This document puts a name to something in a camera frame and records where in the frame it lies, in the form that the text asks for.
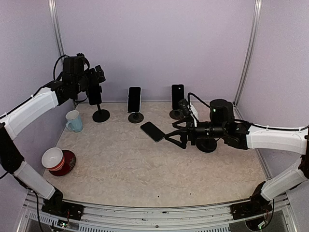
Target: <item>wire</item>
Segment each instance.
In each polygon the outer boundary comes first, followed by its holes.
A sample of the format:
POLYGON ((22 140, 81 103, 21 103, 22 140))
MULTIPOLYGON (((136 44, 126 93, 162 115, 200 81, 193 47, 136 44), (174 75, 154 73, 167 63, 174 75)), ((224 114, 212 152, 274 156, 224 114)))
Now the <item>wire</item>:
POLYGON ((269 211, 266 210, 266 219, 268 219, 268 216, 269 216, 269 211))
POLYGON ((275 127, 265 127, 265 126, 260 126, 260 125, 256 125, 252 122, 247 122, 245 120, 241 120, 241 119, 235 119, 235 121, 237 122, 244 122, 244 123, 249 123, 250 125, 252 126, 255 126, 255 127, 258 127, 258 128, 262 128, 262 129, 268 129, 268 130, 274 130, 274 131, 304 131, 306 129, 309 128, 309 125, 304 127, 304 128, 301 128, 301 129, 286 129, 286 128, 275 128, 275 127))
POLYGON ((203 103, 205 106, 207 106, 208 108, 210 108, 210 106, 208 104, 206 104, 201 98, 199 98, 197 95, 195 95, 194 93, 188 93, 188 102, 190 104, 190 96, 195 97, 196 99, 198 99, 201 103, 203 103))
POLYGON ((78 100, 78 101, 73 100, 73 101, 76 103, 76 105, 78 105, 79 103, 82 103, 82 102, 86 101, 87 99, 88 99, 88 96, 83 100, 78 100))
POLYGON ((271 217, 270 220, 267 222, 266 226, 264 226, 262 229, 265 229, 271 222, 273 216, 274 216, 274 211, 275 211, 275 199, 272 200, 272 213, 271 213, 271 217))
POLYGON ((39 196, 38 194, 33 191, 33 193, 35 194, 36 198, 37 198, 37 214, 38 214, 38 222, 39 222, 39 227, 41 229, 41 232, 44 232, 43 228, 42 228, 42 225, 41 225, 41 221, 40 221, 40 212, 39 212, 39 196))
POLYGON ((57 59, 57 61, 56 61, 55 65, 54 65, 54 71, 53 71, 53 78, 54 78, 54 81, 56 80, 56 77, 55 77, 55 72, 56 72, 56 67, 57 67, 57 64, 58 64, 58 62, 59 62, 62 58, 64 58, 64 57, 69 57, 69 56, 68 56, 68 55, 66 55, 66 54, 64 54, 64 55, 60 56, 60 57, 57 59))
POLYGON ((0 177, 0 180, 1 180, 2 178, 4 178, 8 173, 9 173, 9 172, 6 172, 5 174, 3 174, 3 175, 0 177))
MULTIPOLYGON (((190 104, 190 96, 193 96, 195 97, 196 99, 198 99, 201 103, 203 103, 205 106, 207 106, 208 108, 210 108, 210 106, 208 104, 206 104, 201 98, 199 98, 197 95, 195 95, 194 93, 191 93, 189 92, 188 93, 188 102, 190 104)), ((238 121, 238 122, 244 122, 244 123, 249 123, 250 125, 252 126, 255 126, 255 127, 258 127, 258 128, 262 128, 262 129, 268 129, 268 130, 274 130, 274 131, 304 131, 306 129, 309 128, 309 125, 304 127, 304 128, 301 128, 301 129, 285 129, 285 128, 274 128, 274 127, 265 127, 265 126, 260 126, 260 125, 256 125, 252 122, 247 122, 245 120, 241 120, 241 119, 235 119, 235 121, 238 121)))
POLYGON ((197 122, 199 122, 198 118, 194 114, 192 114, 192 116, 197 122))
POLYGON ((13 108, 12 110, 10 110, 9 112, 5 113, 4 115, 0 116, 0 119, 3 119, 4 117, 6 117, 7 115, 9 115, 10 113, 12 113, 14 110, 17 110, 20 106, 22 106, 23 104, 27 103, 28 101, 30 101, 33 97, 35 97, 38 92, 42 89, 43 87, 38 88, 38 90, 33 94, 32 97, 28 98, 27 100, 23 101, 22 103, 20 103, 18 106, 16 106, 15 108, 13 108))

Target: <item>marble tabletop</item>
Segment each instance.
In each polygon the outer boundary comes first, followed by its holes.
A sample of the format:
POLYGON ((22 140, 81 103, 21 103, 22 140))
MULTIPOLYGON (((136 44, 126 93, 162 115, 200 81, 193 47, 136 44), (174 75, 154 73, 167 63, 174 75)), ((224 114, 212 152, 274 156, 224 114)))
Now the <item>marble tabletop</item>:
MULTIPOLYGON (((200 120, 209 109, 194 104, 200 120)), ((84 129, 64 130, 57 147, 74 152, 74 169, 57 177, 47 170, 50 183, 65 199, 104 205, 174 207, 222 203, 248 198, 265 180, 254 150, 239 150, 218 141, 212 153, 188 143, 186 150, 162 140, 155 143, 140 126, 151 121, 164 133, 175 130, 169 117, 170 102, 143 102, 144 121, 128 121, 126 103, 104 103, 108 121, 96 123, 96 106, 79 104, 84 129)))

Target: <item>purple wall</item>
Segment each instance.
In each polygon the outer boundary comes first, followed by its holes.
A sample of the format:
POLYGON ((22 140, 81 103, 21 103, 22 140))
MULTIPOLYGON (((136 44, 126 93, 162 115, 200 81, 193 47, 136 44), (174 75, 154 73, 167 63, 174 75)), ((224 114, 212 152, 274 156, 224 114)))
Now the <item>purple wall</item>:
MULTIPOLYGON (((47 1, 1 1, 0 31, 0 114, 3 114, 52 80, 58 54, 47 1)), ((71 108, 68 102, 46 113, 15 140, 26 161, 39 173, 43 172, 41 156, 56 144, 64 128, 64 115, 71 108)), ((10 175, 0 181, 0 231, 14 231, 26 194, 10 175)))
MULTIPOLYGON (((309 1, 263 1, 253 58, 239 109, 272 126, 309 123, 309 1)), ((299 154, 262 150, 273 176, 299 154)), ((309 228, 309 183, 288 192, 301 232, 309 228)))
POLYGON ((58 1, 66 53, 101 64, 103 101, 170 101, 172 84, 204 100, 233 100, 241 76, 254 0, 58 1))

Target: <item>light blue mug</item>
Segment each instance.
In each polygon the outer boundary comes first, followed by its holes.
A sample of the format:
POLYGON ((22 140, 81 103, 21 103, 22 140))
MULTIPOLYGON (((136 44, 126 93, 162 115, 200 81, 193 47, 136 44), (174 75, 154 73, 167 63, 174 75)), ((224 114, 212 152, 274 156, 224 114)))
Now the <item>light blue mug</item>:
POLYGON ((77 110, 72 110, 66 114, 66 128, 69 131, 80 132, 83 129, 83 123, 80 113, 77 110))

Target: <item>smartphone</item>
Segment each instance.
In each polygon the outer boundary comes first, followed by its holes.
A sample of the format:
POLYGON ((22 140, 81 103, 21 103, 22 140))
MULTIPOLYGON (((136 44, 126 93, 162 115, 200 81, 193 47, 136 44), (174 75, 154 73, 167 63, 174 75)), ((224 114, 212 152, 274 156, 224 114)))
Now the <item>smartphone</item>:
POLYGON ((146 122, 141 125, 140 128, 155 142, 161 141, 165 136, 162 130, 156 127, 152 122, 146 122))
POLYGON ((127 112, 139 113, 141 100, 141 87, 130 87, 127 95, 127 112))
POLYGON ((102 87, 100 85, 94 85, 88 88, 89 105, 98 105, 102 103, 101 92, 102 87))
POLYGON ((183 85, 172 85, 172 107, 173 110, 180 110, 178 102, 184 99, 183 85))

